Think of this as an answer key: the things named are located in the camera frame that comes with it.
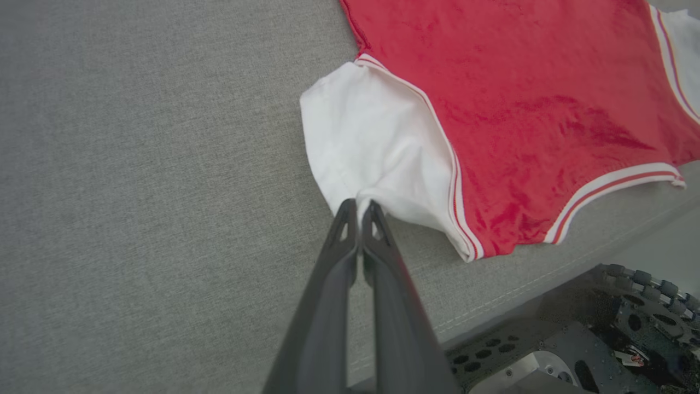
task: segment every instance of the red fabric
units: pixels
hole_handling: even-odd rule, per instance
[[[486,257],[601,175],[700,157],[644,0],[342,1],[360,54],[430,98]]]

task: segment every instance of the gray upholstery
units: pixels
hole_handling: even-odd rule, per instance
[[[332,215],[298,98],[352,60],[337,0],[0,5],[0,392],[260,390]],[[461,262],[391,221],[442,341],[700,198],[602,198],[563,246]],[[372,373],[352,289],[351,381]]]

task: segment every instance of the red and white stripe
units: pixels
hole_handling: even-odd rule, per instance
[[[597,177],[578,189],[576,194],[564,206],[552,228],[549,229],[546,243],[561,243],[566,237],[569,225],[576,212],[598,197],[638,184],[648,182],[669,181],[674,186],[685,188],[685,181],[678,170],[666,163],[650,163],[635,165],[609,172]]]
[[[652,21],[654,23],[654,28],[656,29],[657,38],[659,39],[659,46],[661,47],[661,58],[664,60],[664,68],[666,70],[666,76],[668,77],[668,83],[671,85],[671,90],[678,103],[683,108],[688,116],[693,120],[700,123],[700,115],[692,105],[688,102],[688,99],[683,93],[681,84],[678,80],[678,62],[676,62],[676,57],[673,55],[673,45],[671,45],[671,40],[669,38],[669,33],[664,26],[664,19],[662,17],[662,12],[657,10],[653,6],[650,7],[650,14]]]
[[[481,242],[479,242],[479,239],[477,236],[469,229],[469,226],[467,225],[467,221],[464,217],[464,201],[462,198],[462,171],[461,167],[459,165],[459,159],[457,159],[457,155],[454,153],[454,150],[452,149],[451,144],[447,140],[447,136],[445,135],[445,131],[442,129],[442,126],[440,125],[440,120],[438,119],[438,115],[435,113],[435,109],[433,108],[433,105],[431,104],[430,99],[428,98],[428,95],[422,91],[420,88],[415,86],[414,84],[401,79],[397,77],[396,75],[392,74],[382,63],[380,63],[377,59],[373,58],[372,56],[363,53],[355,59],[355,64],[358,65],[363,65],[367,67],[371,67],[373,69],[377,69],[386,75],[392,77],[396,81],[402,83],[404,86],[408,87],[410,90],[412,90],[414,93],[416,93],[421,99],[423,99],[423,102],[425,102],[426,106],[428,109],[430,109],[430,113],[433,115],[433,120],[435,121],[435,124],[437,124],[437,127],[440,129],[440,132],[442,134],[442,138],[444,139],[445,144],[447,144],[448,147],[450,147],[450,152],[452,156],[452,182],[450,182],[450,191],[449,195],[451,198],[451,201],[449,202],[449,207],[451,207],[451,212],[450,212],[450,219],[453,221],[455,227],[459,230],[460,235],[462,236],[463,242],[467,246],[467,249],[469,250],[469,258],[468,261],[472,261],[475,259],[479,259],[480,257],[484,256],[484,247],[482,246]]]

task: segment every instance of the wrinkled fabric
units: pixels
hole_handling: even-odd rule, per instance
[[[346,63],[300,104],[309,166],[331,212],[355,198],[362,220],[377,201],[398,219],[445,232],[469,259],[449,214],[451,147],[420,97],[385,72]]]
[[[342,4],[358,59],[369,55],[365,64],[376,60],[434,107],[458,159],[455,203],[482,247],[476,258],[560,242],[602,188],[663,174],[682,184],[673,170],[607,174],[700,156],[697,110],[674,93],[652,19],[661,16],[643,0]],[[686,79],[699,69],[684,68]]]

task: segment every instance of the white fabric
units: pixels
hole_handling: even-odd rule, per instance
[[[311,171],[330,209],[357,198],[390,215],[447,234],[469,249],[450,215],[452,149],[425,102],[390,76],[346,63],[300,100]]]
[[[668,83],[678,104],[700,123],[700,20],[690,16],[688,10],[659,13],[653,6],[650,10]],[[663,25],[659,24],[659,15]]]
[[[668,82],[679,105],[700,122],[700,22],[687,11],[659,14],[654,7],[650,7],[650,16]],[[309,164],[330,209],[336,212],[346,198],[356,198],[361,216],[374,199],[398,219],[445,232],[464,260],[477,253],[482,256],[479,240],[464,221],[458,159],[428,98],[366,54],[356,63],[346,63],[322,78],[300,100]],[[670,168],[674,175],[635,178],[593,193],[603,181],[619,181],[648,166],[654,170]],[[572,197],[545,242],[554,242],[563,223],[560,243],[575,213],[595,198],[662,180],[684,185],[676,169],[663,163],[595,179]]]

